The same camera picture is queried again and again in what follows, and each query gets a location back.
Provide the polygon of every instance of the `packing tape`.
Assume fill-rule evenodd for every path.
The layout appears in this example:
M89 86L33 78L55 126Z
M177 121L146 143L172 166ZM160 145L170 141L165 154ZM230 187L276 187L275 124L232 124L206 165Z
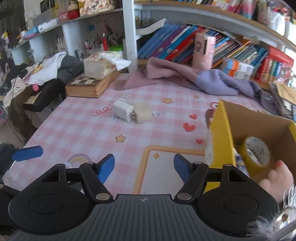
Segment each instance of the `packing tape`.
M238 148L250 176L254 176L270 162L270 153L267 145L256 137L247 137Z

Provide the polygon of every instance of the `white shelf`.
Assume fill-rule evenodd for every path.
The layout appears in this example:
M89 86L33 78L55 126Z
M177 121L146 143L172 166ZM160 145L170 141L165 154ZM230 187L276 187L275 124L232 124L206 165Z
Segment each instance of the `white shelf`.
M134 1L134 8L150 12L151 22L167 18L171 23L195 23L234 34L254 37L282 49L296 52L296 45L268 27L239 14L208 5L196 5L178 1Z

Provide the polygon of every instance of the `chessboard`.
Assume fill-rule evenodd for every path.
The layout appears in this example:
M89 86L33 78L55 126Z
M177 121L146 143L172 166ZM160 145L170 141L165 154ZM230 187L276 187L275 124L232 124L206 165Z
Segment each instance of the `chessboard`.
M67 84L65 88L68 96L99 98L119 74L120 71L117 71L115 68L103 79L94 79L85 76L85 73L83 72L71 83Z

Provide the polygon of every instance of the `pink blanket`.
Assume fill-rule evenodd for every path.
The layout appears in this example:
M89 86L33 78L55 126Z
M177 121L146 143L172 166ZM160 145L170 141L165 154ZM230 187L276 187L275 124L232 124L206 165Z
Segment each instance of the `pink blanket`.
M180 86L203 90L213 95L237 95L239 92L250 98L258 96L262 106L274 115L279 112L269 93L262 91L254 81L239 80L219 69L197 70L164 59L150 58L145 67L132 72L127 80L116 79L115 90L131 89L143 85L172 81Z

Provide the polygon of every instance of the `shelf board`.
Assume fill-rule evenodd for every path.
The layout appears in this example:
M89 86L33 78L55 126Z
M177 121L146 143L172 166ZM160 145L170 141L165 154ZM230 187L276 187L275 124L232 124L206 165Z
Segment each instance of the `shelf board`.
M104 11L104 12L98 12L95 14L91 14L91 15L84 15L82 17L78 17L78 18L74 18L68 21L63 22L62 24L66 24L66 23L71 23L71 22L76 22L79 20L83 20L83 19L87 19L87 18L92 18L92 17L96 17L96 16L100 16L100 15L105 15L105 14L110 14L110 13L115 13L115 12L122 12L123 9L121 8L115 8L113 10L109 10L109 11Z
M296 45L291 41L281 36L274 30L258 23L254 20L247 19L242 15L221 10L217 7L209 5L192 4L188 2L178 2L178 1L148 1L148 0L135 0L135 9L142 10L159 10L159 11L175 11L175 12L185 12L185 13L195 13L203 16L208 16L209 18L220 19L231 24L237 24L241 26L241 32L247 29L249 32L256 35L264 36L278 44L285 45L287 48L296 52Z

